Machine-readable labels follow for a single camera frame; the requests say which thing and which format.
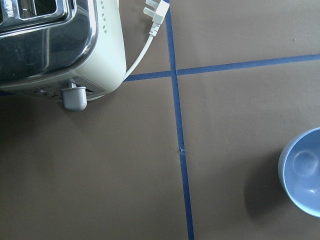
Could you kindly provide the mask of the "blue bowl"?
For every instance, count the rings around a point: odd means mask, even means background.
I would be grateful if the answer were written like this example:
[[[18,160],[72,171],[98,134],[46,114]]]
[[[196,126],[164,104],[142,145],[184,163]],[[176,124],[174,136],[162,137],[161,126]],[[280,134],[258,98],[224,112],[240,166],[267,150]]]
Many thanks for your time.
[[[291,139],[278,160],[278,178],[292,203],[308,215],[320,217],[320,129]]]

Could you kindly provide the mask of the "cream and chrome toaster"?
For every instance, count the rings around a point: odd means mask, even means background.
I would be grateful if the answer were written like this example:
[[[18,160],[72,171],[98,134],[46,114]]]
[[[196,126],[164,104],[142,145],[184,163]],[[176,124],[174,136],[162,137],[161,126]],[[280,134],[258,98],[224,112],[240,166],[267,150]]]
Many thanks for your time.
[[[116,0],[3,0],[0,89],[72,112],[116,90],[127,71]]]

